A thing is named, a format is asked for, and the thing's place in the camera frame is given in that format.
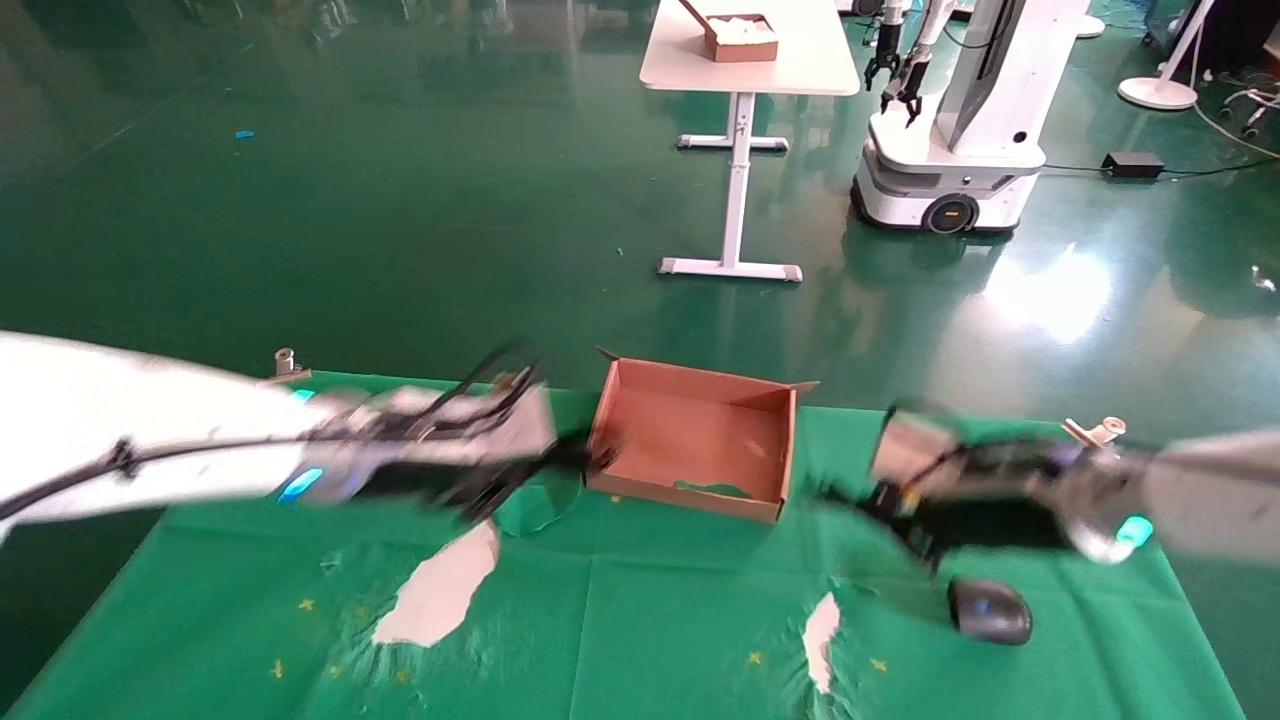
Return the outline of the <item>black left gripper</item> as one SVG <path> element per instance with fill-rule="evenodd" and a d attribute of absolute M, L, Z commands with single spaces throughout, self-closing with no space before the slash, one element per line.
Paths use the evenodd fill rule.
<path fill-rule="evenodd" d="M 536 456 L 449 465 L 392 459 L 376 462 L 340 491 L 340 501 L 415 498 L 430 509 L 452 509 L 470 527 L 493 520 L 498 527 L 536 527 L 547 515 L 547 491 L 529 482 L 541 471 L 568 473 L 579 486 L 613 464 L 613 432 L 579 428 L 558 436 Z"/>

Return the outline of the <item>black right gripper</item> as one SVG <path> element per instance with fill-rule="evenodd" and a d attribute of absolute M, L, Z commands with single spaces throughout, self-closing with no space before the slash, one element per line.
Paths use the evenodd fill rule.
<path fill-rule="evenodd" d="M 1065 552 L 1068 538 L 1047 496 L 1075 452 L 1047 441 L 960 443 L 913 469 L 900 486 L 863 495 L 828 483 L 818 500 L 886 527 L 929 577 L 965 547 Z"/>

